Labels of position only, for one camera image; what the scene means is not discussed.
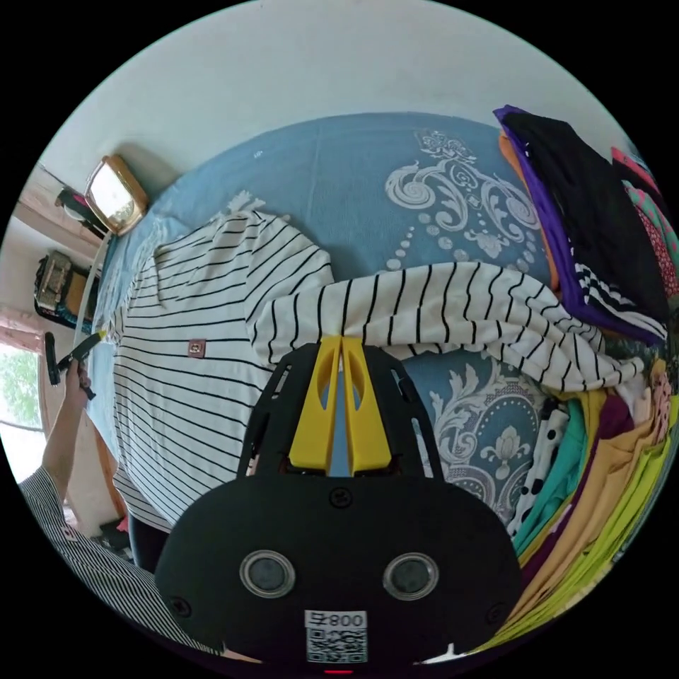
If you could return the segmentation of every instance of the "curtain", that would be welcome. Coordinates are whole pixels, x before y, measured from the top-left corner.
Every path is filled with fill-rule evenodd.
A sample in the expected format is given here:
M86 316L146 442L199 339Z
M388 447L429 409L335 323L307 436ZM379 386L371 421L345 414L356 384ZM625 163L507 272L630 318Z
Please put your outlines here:
M35 354L44 353L45 326L42 318L31 311L22 311L6 304L0 304L0 344L14 349L23 349ZM47 369L45 361L40 361L38 371L38 399L40 401L40 417L45 436L49 436L51 424L48 416L45 387Z

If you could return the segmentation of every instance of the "striped sleeve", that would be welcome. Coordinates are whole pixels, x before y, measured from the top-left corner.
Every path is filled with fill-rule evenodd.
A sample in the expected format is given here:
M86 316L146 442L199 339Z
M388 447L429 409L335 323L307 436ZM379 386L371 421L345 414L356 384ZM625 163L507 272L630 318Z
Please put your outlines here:
M52 547L104 604L122 617L174 642L210 654L175 623L153 576L120 559L66 524L52 478L44 468L20 483L23 497Z
M640 359L618 361L601 353L601 333L568 314L547 286L480 262L327 284L270 300L259 309L261 332L253 344L260 361L271 365L291 346L345 335L362 337L399 359L485 349L562 392L613 387L643 369Z

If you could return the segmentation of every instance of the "hand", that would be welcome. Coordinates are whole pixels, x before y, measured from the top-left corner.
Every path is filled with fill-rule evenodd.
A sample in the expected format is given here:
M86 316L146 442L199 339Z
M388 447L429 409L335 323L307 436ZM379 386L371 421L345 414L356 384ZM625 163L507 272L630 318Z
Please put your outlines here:
M87 370L80 368L78 361L71 361L68 371L66 372L66 396L64 397L64 404L70 407L82 410L87 405L87 394L81 387L87 388L91 381L87 376Z

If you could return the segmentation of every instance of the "teal fabric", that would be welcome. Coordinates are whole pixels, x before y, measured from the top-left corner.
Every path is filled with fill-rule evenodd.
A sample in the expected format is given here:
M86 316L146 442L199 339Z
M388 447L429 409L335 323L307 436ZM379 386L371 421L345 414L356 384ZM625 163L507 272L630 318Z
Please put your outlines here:
M587 453L587 432L582 405L577 398L568 402L569 422L559 452L535 504L514 536L517 555L521 555L554 516L563 501L575 491L582 476Z

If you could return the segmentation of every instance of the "pink fabric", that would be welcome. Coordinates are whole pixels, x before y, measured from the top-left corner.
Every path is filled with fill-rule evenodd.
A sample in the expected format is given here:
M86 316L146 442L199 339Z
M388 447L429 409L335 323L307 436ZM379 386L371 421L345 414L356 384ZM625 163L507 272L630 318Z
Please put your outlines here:
M0 344L41 354L43 332L40 316L0 304Z
M679 295L679 281L677 280L677 272L667 249L667 244L660 231L653 225L653 222L646 216L644 211L638 205L635 207L637 208L639 218L644 222L644 228L656 253L658 267L660 268L665 286L665 295L667 295L667 299L672 299L675 295Z
M667 373L660 373L651 378L653 380L653 405L656 412L654 443L660 443L665 440L670 428L670 398L672 396L672 388L667 379Z
M616 149L614 146L610 147L610 152L613 155L614 161L626 165L632 172L643 179L646 184L652 186L658 193L660 193L660 189L658 189L655 180L638 163L635 163L627 154L623 153L620 149Z

